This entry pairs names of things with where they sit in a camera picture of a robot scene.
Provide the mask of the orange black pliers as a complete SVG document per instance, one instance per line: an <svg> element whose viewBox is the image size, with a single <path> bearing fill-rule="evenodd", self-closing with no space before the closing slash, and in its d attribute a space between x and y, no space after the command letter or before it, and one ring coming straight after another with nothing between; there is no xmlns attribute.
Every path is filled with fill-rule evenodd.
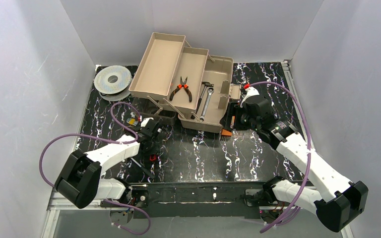
<svg viewBox="0 0 381 238"><path fill-rule="evenodd" d="M174 91L170 94L170 97L169 97L169 100L172 101L174 96L181 90L181 89L184 89L184 91L187 93L188 95L188 98L189 98L189 102L191 103L192 102L192 93L191 91L189 90L189 86L187 85L187 81L188 81L188 78L186 77L185 79L183 79L182 77L180 77L180 84L177 85L176 89L174 89Z"/></svg>

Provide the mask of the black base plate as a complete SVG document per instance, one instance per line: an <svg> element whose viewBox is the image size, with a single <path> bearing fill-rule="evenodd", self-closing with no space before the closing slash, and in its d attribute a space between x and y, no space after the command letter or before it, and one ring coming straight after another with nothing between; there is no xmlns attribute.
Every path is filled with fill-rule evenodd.
<svg viewBox="0 0 381 238"><path fill-rule="evenodd" d="M243 217L261 218L262 210L284 210L283 202L257 199L262 190L260 181L250 182L187 182L133 183L133 205L151 218L159 217Z"/></svg>

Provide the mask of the red utility knife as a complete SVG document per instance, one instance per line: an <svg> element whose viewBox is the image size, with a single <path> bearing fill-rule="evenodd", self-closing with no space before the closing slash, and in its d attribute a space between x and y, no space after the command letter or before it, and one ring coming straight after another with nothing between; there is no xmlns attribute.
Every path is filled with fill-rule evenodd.
<svg viewBox="0 0 381 238"><path fill-rule="evenodd" d="M158 160L158 156L157 155L150 155L150 157L149 157L149 161L151 161L151 162L155 162L155 161L157 161Z"/></svg>

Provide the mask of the black handled hammer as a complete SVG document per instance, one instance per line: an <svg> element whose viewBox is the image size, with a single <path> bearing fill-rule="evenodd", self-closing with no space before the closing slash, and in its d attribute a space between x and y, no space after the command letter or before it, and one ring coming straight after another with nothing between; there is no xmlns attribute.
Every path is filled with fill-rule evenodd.
<svg viewBox="0 0 381 238"><path fill-rule="evenodd" d="M197 108L196 108L196 111L197 111L197 112L198 112L198 110L199 110L199 108L200 108L200 105L201 105L201 102L202 102L202 98L203 98L205 92L207 92L208 87L214 87L214 84L211 84L211 83L206 82L206 81L202 82L202 85L204 86L204 89L203 89L203 91L202 91L201 96L200 96L199 99L198 99Z"/></svg>

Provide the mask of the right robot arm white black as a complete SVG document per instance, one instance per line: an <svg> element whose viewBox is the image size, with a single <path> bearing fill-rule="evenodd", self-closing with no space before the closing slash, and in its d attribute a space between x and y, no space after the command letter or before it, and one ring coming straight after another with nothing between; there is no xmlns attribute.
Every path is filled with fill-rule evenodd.
<svg viewBox="0 0 381 238"><path fill-rule="evenodd" d="M362 182L352 182L330 166L308 143L297 128L276 117L268 99L251 96L244 102L229 102L221 120L226 130L253 130L262 142L305 171L315 189L303 188L281 176L263 185L259 198L272 203L283 201L315 214L332 232L339 232L363 213L369 189Z"/></svg>

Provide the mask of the orange hex key set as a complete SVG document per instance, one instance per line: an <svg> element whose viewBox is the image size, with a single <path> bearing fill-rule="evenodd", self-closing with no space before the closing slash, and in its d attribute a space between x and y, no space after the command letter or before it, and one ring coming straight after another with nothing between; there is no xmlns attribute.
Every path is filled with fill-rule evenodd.
<svg viewBox="0 0 381 238"><path fill-rule="evenodd" d="M233 136L233 133L231 131L222 129L221 135L220 135L220 140L221 141L229 141L232 136Z"/></svg>

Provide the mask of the beige plastic tool box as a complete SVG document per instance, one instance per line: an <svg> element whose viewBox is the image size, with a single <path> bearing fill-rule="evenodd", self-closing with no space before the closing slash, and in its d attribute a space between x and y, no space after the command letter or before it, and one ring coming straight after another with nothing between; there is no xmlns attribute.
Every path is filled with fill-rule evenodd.
<svg viewBox="0 0 381 238"><path fill-rule="evenodd" d="M233 69L232 58L191 47L184 35L153 32L129 90L176 112L184 128L221 133L229 102L240 98Z"/></svg>

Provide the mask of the white filament spool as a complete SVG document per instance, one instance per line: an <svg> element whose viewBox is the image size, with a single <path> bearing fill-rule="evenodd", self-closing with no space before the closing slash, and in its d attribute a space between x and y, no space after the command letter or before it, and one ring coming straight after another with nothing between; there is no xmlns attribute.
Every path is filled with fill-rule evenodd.
<svg viewBox="0 0 381 238"><path fill-rule="evenodd" d="M112 65L100 70L94 78L94 87L106 101L117 102L130 95L132 74L129 69Z"/></svg>

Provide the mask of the steel combination wrench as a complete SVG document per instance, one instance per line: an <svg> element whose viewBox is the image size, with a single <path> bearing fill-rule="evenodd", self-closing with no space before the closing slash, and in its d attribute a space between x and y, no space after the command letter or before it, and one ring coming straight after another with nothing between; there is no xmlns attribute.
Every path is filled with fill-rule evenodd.
<svg viewBox="0 0 381 238"><path fill-rule="evenodd" d="M203 110L202 110L202 113L199 117L199 120L200 121L204 121L205 120L205 115L206 115L206 112L207 112L207 109L208 109L208 105L209 105L209 102L210 102L210 99L211 99L211 96L214 92L214 88L213 87L208 87L207 89L207 97L206 97L206 100L205 100L205 103L204 103L204 106L203 106Z"/></svg>

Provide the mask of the yellow black hex key set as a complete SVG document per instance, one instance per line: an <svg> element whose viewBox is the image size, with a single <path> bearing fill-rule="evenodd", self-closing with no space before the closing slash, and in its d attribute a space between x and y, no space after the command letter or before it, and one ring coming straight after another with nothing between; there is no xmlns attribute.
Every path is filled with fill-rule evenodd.
<svg viewBox="0 0 381 238"><path fill-rule="evenodd" d="M127 124L130 126L137 126L139 124L139 120L137 120L135 118L128 118Z"/></svg>

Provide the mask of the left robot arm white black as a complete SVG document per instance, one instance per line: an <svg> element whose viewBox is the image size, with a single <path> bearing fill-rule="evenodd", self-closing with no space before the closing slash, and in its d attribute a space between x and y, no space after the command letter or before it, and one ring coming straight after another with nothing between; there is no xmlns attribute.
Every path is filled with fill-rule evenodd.
<svg viewBox="0 0 381 238"><path fill-rule="evenodd" d="M115 143L93 151L73 151L55 182L56 191L79 209L93 200L111 199L130 203L131 185L121 178L104 178L104 174L115 165L144 152L161 131L158 121L145 118L140 126L134 128L137 141L125 134Z"/></svg>

